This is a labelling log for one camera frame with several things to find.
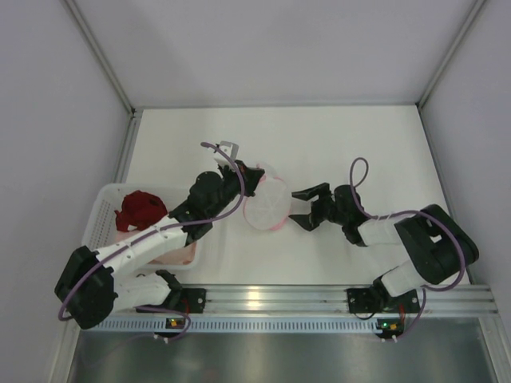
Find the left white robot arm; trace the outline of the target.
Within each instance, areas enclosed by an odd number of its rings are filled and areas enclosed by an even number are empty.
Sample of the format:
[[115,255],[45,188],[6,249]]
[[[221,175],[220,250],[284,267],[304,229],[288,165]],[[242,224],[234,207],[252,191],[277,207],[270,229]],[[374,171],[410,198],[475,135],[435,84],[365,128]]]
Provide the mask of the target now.
[[213,222],[234,212],[231,203],[239,207],[245,197],[254,196],[264,175],[262,168],[240,160],[218,172],[203,172],[187,199],[157,223],[108,247],[76,249],[54,289],[61,301],[58,319],[74,320],[87,330],[122,310],[174,311],[183,290],[176,276],[162,269],[142,274],[141,268],[204,237]]

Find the white mesh laundry bag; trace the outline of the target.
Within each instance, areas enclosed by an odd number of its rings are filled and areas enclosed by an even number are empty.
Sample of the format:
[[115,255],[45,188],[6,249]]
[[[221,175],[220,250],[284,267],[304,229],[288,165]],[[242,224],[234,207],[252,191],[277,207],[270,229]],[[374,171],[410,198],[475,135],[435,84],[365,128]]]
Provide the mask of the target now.
[[259,162],[256,168],[264,170],[264,175],[257,184],[255,195],[244,202],[244,219],[259,231],[279,230],[291,211],[291,191],[271,165]]

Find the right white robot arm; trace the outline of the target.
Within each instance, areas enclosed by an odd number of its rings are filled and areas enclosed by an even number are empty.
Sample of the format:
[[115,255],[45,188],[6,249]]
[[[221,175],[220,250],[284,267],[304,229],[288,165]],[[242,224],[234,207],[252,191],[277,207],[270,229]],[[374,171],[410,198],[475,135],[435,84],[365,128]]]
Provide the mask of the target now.
[[347,291],[352,314],[397,312],[410,306],[419,287],[438,285],[479,258],[475,242],[437,204],[376,219],[366,214],[359,194],[349,185],[331,190],[323,183],[291,195],[311,204],[310,213],[290,217],[305,231],[329,222],[339,225],[346,240],[357,247],[399,245],[406,250],[403,264],[368,287]]

